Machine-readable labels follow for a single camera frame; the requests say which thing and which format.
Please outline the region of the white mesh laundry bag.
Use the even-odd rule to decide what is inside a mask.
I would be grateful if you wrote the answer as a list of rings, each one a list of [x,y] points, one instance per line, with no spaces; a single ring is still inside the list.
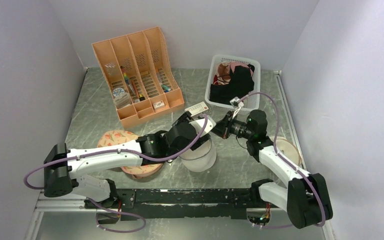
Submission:
[[[189,171],[200,173],[214,165],[217,152],[213,141],[209,139],[195,150],[188,149],[179,158]]]

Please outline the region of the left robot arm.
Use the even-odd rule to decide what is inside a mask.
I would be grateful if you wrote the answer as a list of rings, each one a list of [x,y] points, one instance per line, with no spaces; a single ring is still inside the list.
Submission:
[[[92,172],[116,167],[155,165],[195,150],[216,126],[208,115],[179,117],[168,131],[161,130],[137,139],[90,149],[68,149],[65,143],[53,146],[44,163],[44,196],[56,198],[70,193],[91,198],[106,208],[119,200],[115,183],[91,177]]]

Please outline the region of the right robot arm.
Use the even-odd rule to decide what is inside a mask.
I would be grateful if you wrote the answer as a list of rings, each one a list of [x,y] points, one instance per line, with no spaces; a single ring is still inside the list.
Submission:
[[[230,135],[246,139],[246,149],[257,162],[270,169],[284,184],[270,179],[253,182],[250,202],[255,207],[265,203],[284,210],[291,224],[302,229],[320,225],[333,218],[333,209],[325,178],[309,173],[288,159],[267,135],[267,115],[252,110],[245,121],[239,121],[232,111],[219,120],[212,132],[227,139]]]

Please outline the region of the pink bra in basket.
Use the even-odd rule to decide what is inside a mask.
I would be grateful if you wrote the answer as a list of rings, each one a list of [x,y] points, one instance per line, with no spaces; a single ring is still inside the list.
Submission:
[[[213,85],[228,85],[231,81],[231,72],[234,73],[237,67],[244,67],[254,75],[255,67],[252,64],[245,64],[239,61],[222,61],[216,66],[213,78]]]

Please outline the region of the beige bra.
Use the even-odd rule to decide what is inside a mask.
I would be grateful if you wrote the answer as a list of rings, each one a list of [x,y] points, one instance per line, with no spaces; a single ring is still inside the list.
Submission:
[[[301,167],[303,163],[303,159],[299,149],[285,137],[278,136],[276,141],[274,141],[274,137],[270,138],[273,142],[275,142],[277,149],[289,160],[291,160],[294,164]]]

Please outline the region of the floral peach bra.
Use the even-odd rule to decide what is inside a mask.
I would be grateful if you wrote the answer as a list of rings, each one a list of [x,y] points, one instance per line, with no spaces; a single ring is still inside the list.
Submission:
[[[132,140],[136,140],[139,136],[127,130],[110,130],[105,132],[97,142],[97,147],[109,147],[113,145],[124,144]],[[145,166],[123,166],[119,170],[126,175],[130,175],[132,179],[138,180],[156,174],[163,167],[162,163],[151,164]]]

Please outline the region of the white grey deli box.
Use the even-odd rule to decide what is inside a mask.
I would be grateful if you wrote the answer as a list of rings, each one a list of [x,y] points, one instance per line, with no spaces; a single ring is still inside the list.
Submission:
[[[184,111],[189,112],[191,117],[197,116],[209,110],[209,107],[204,101],[197,103],[195,105],[187,107]]]

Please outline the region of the white plastic basket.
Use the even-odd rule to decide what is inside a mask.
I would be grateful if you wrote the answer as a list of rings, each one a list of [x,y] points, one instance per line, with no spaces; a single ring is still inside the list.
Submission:
[[[214,55],[211,60],[205,102],[218,110],[232,110],[230,100],[260,91],[261,64],[254,59]]]

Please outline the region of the small white staples box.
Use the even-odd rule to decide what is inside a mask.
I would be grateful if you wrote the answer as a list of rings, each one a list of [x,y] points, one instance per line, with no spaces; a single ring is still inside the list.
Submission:
[[[160,100],[160,101],[156,101],[152,104],[153,106],[153,109],[154,110],[157,110],[157,109],[161,109],[161,108],[164,108],[165,107],[165,103],[163,100]]]

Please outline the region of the orange plastic file organizer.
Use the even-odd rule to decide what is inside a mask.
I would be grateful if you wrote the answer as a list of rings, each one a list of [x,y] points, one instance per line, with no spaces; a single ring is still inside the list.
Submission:
[[[185,106],[181,88],[171,70],[168,48],[159,26],[98,41],[92,44],[97,63],[109,87],[123,88],[126,103],[115,103],[121,125],[127,129],[144,124]],[[120,66],[133,85],[130,95]],[[154,109],[153,103],[164,101],[165,107]]]

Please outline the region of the round patterned tape roll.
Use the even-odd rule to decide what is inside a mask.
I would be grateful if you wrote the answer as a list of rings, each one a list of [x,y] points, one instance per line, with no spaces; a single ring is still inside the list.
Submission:
[[[117,87],[112,90],[112,96],[114,98],[121,97],[125,93],[125,90],[122,87]]]

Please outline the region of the rainbow coloured pen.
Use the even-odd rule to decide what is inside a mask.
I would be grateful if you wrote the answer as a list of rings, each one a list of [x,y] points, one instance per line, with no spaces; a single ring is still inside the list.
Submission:
[[[132,83],[131,83],[129,77],[127,76],[127,74],[126,74],[126,72],[125,72],[125,70],[124,70],[124,67],[123,67],[122,65],[120,66],[120,70],[121,70],[122,76],[123,76],[123,78],[124,78],[124,81],[125,81],[126,85],[127,85],[128,88],[129,88],[130,95],[131,95],[131,96],[136,96],[137,94],[136,94],[135,88],[134,88],[134,86],[132,85]]]

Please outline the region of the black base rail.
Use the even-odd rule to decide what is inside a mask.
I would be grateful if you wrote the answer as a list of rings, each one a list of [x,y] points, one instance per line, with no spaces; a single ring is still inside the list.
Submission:
[[[264,212],[269,203],[251,188],[129,189],[99,202],[127,213],[123,221],[139,215],[145,219],[217,218],[246,220],[251,211]]]

